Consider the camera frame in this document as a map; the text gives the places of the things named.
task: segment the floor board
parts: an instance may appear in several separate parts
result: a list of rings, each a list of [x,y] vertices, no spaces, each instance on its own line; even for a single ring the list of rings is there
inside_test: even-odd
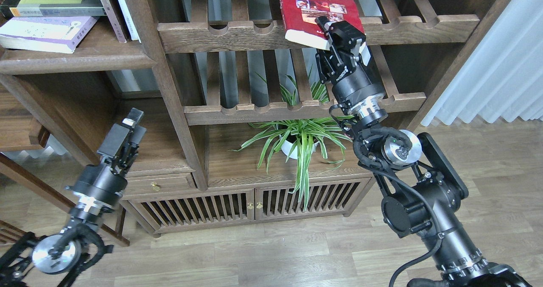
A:
[[[470,189],[456,213],[474,243],[493,262],[513,266],[543,285],[543,123],[498,121],[429,126]],[[83,169],[69,156],[17,162],[62,190]],[[403,172],[402,178],[409,179]],[[417,236],[399,239],[384,223],[374,187],[350,217],[341,215],[169,233],[150,237],[127,215],[127,248],[115,247],[84,272],[77,287],[384,287],[401,264],[425,253]],[[66,214],[0,175],[0,219],[37,235],[57,233]],[[7,246],[0,247],[0,253]],[[439,279],[432,260],[408,269]],[[56,286],[62,275],[34,270],[30,287]]]

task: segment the book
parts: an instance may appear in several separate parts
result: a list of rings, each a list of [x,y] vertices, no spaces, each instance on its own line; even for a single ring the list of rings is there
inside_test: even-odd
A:
[[[326,16],[331,22],[347,21],[364,32],[354,0],[280,0],[285,39],[317,49],[328,50],[330,44],[315,23]]]
[[[11,18],[0,27],[0,45],[7,49],[73,53],[97,17]]]
[[[130,32],[130,39],[132,40],[139,40],[140,36],[137,33],[136,26],[134,26],[134,21],[132,21],[132,16],[130,15],[130,11],[128,10],[128,5],[126,5],[125,0],[118,0],[120,10],[123,13],[124,21],[126,22],[126,27],[128,28],[128,32]]]
[[[124,23],[124,16],[120,10],[119,2],[117,0],[100,0],[102,6],[105,9],[109,23],[117,36],[119,42],[126,42],[128,38],[128,31]]]
[[[100,0],[4,0],[0,11],[7,19],[106,15]]]

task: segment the potted plant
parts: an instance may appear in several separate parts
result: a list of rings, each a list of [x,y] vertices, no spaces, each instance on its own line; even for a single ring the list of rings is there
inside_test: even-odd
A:
[[[290,92],[285,87],[281,86],[283,100],[289,105],[297,103],[297,84],[295,80],[287,75],[289,80],[294,85],[294,92]],[[311,93],[314,99],[321,102],[328,102],[329,98],[326,94],[326,87],[319,82],[315,82],[311,86]],[[243,142],[241,148],[235,151],[241,151],[258,140],[264,140],[264,147],[260,153],[257,169],[262,166],[264,158],[266,158],[266,173],[268,172],[269,164],[274,153],[284,150],[287,155],[287,161],[293,154],[297,158],[296,182],[294,191],[300,191],[298,202],[304,200],[304,208],[307,208],[309,202],[309,164],[311,155],[316,150],[316,145],[320,146],[320,154],[324,159],[328,159],[326,151],[326,139],[341,149],[343,159],[338,161],[330,161],[328,163],[338,164],[338,168],[345,160],[345,146],[341,140],[351,141],[349,137],[343,134],[341,128],[331,117],[322,117],[315,119],[299,119],[299,120],[283,120],[270,121],[262,123],[250,123],[252,127],[263,129],[260,133]],[[291,143],[290,148],[284,148],[283,144]]]

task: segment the drawer handle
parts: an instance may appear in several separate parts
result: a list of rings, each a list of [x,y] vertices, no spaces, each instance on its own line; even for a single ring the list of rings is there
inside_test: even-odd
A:
[[[160,185],[158,185],[156,182],[151,183],[151,188],[153,191],[158,192],[160,190]]]

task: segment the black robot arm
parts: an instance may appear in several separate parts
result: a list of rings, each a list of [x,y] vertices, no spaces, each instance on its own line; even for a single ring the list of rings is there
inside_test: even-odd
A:
[[[401,266],[389,287],[401,271],[429,257],[442,272],[442,281],[413,279],[409,287],[530,287],[511,267],[488,262],[454,215],[469,193],[433,138],[380,125],[387,116],[378,104],[384,88],[370,80],[361,63],[364,34],[345,21],[319,17],[316,22],[331,44],[328,51],[316,54],[321,83],[332,84],[338,101],[330,113],[353,139],[359,166],[374,174],[383,195],[384,221],[400,238],[419,235],[428,248],[427,254]],[[339,120],[334,109],[353,118]],[[419,161],[422,154],[429,164]],[[417,184],[410,186],[397,177],[404,169],[413,171]]]
[[[36,237],[26,233],[0,258],[0,287],[25,287],[22,281],[33,264],[50,275],[67,272],[59,287],[69,287],[79,274],[96,264],[113,246],[106,246],[97,231],[102,215],[113,212],[126,188],[125,175],[138,156],[138,148],[146,129],[139,126],[143,112],[132,109],[122,123],[114,124],[102,142],[98,153],[101,163],[87,165],[76,184],[70,189],[79,197],[70,210],[70,219],[60,231],[51,236]],[[89,245],[97,252],[91,257]],[[23,255],[31,249],[29,255]]]

